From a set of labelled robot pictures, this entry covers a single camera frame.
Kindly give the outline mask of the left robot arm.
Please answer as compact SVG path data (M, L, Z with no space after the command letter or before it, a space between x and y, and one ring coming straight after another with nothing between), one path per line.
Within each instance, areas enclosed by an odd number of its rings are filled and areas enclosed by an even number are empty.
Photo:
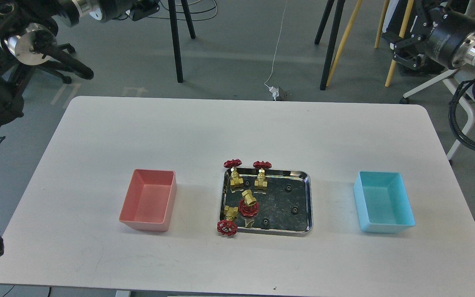
M71 78L63 72L94 77L72 56L72 45L58 44L55 17L68 26L85 15L100 22L123 15L138 21L159 9L157 0L0 0L0 127L23 116L22 94L36 69L64 83Z

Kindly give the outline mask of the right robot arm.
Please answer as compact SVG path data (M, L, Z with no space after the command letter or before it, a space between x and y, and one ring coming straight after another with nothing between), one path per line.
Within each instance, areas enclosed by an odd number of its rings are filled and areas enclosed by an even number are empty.
M475 68L475 19L440 0L415 0L414 15L409 32L393 39L394 61L418 69L428 57L450 70Z

